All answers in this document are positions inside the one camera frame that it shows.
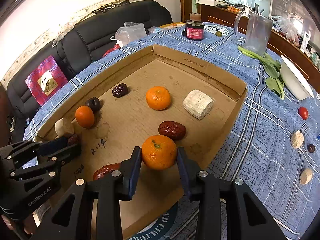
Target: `red date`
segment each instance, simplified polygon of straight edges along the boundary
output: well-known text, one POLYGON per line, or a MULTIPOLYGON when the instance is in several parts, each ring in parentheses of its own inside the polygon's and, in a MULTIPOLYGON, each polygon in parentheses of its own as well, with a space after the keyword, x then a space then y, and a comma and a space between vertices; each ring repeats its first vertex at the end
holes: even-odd
POLYGON ((128 87, 126 84, 121 83, 113 88, 112 94, 115 98, 120 98, 126 95, 129 92, 128 87))
POLYGON ((186 135, 186 127, 174 121, 164 121, 159 125, 159 134, 172 140, 181 140, 186 135))
POLYGON ((74 134, 68 139, 68 146, 76 143, 80 143, 80 137, 79 135, 74 134))
POLYGON ((119 170, 121 163, 113 163, 103 166, 102 168, 95 171, 93 174, 93 180, 101 179, 104 175, 113 172, 115 170, 119 170))

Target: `white wall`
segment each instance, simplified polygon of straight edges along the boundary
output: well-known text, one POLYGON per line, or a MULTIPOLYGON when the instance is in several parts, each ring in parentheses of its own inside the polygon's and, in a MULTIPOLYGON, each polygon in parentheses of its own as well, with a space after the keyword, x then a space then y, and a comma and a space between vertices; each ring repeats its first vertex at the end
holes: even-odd
MULTIPOLYGON (((103 0, 25 0, 0 27, 0 79, 15 59, 42 33, 65 24, 76 11, 103 0)), ((158 0, 174 22, 181 20, 180 0, 158 0)))

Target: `red tomato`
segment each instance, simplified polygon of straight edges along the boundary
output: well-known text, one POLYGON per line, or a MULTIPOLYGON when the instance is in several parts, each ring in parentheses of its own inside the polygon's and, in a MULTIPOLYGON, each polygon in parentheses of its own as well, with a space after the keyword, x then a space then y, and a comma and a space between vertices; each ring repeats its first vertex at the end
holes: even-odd
POLYGON ((308 110, 305 107, 300 107, 298 109, 298 114, 301 116, 303 120, 306 120, 309 116, 308 110))

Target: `round printed logo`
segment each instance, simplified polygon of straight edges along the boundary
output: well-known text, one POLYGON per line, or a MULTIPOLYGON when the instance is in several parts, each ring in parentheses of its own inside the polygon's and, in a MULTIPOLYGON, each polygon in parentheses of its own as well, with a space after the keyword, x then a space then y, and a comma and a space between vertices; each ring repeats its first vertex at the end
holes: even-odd
POLYGON ((166 213, 146 228, 131 236, 129 240, 158 240, 172 227, 178 212, 178 203, 175 203, 166 213))
POLYGON ((222 35, 229 34, 228 29, 223 27, 223 26, 221 26, 221 25, 205 25, 204 29, 206 31, 209 31, 209 32, 213 33, 213 34, 216 34, 217 31, 221 32, 222 35))

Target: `mandarin orange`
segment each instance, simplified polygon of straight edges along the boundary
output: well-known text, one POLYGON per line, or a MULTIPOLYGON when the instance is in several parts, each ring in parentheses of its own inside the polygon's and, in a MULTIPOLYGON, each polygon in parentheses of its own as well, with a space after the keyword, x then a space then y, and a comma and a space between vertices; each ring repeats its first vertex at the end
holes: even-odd
POLYGON ((142 145, 142 160, 153 170, 164 170, 177 159, 177 146, 164 135, 150 136, 142 145))
POLYGON ((76 120, 80 126, 89 129, 94 124, 94 114, 90 107, 80 106, 76 110, 76 120))
POLYGON ((166 109, 171 103, 169 91, 164 87, 152 87, 146 93, 148 106, 154 110, 166 109))

